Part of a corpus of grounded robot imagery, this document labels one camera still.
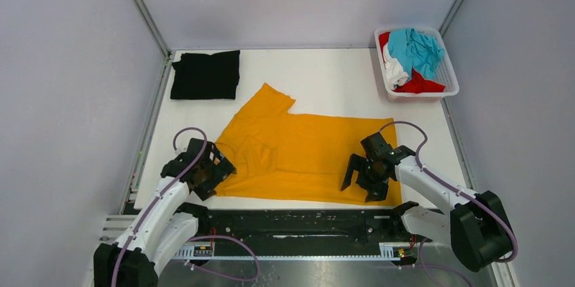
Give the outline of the orange t shirt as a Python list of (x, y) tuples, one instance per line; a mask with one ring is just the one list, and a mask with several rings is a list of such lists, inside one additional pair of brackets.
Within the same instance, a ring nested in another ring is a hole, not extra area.
[(234, 115), (216, 146), (235, 166), (216, 187), (220, 197), (250, 197), (363, 205), (365, 189), (341, 189), (351, 154), (383, 128), (397, 146), (391, 118), (291, 114), (295, 100), (264, 84)]

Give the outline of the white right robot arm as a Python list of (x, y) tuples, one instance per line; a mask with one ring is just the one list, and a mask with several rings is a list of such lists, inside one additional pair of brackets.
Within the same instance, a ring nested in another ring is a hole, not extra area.
[(399, 241), (412, 235), (427, 237), (451, 248), (474, 272), (516, 257), (517, 238), (495, 193), (478, 193), (440, 178), (424, 164), (419, 150), (393, 148), (380, 133), (364, 138), (361, 146), (365, 154), (350, 155), (342, 190), (356, 184), (366, 190), (366, 202), (382, 201), (393, 180), (413, 188), (437, 208), (434, 212), (416, 202), (397, 206), (399, 216), (389, 222), (392, 237)]

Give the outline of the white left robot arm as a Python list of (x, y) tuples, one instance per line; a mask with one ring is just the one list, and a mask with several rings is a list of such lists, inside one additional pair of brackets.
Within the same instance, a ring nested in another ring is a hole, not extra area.
[(214, 143), (191, 138), (187, 149), (163, 166), (155, 192), (130, 226), (112, 244), (97, 247), (94, 285), (156, 286), (187, 239), (202, 240), (210, 233), (206, 209), (186, 202), (187, 197), (210, 198), (235, 171)]

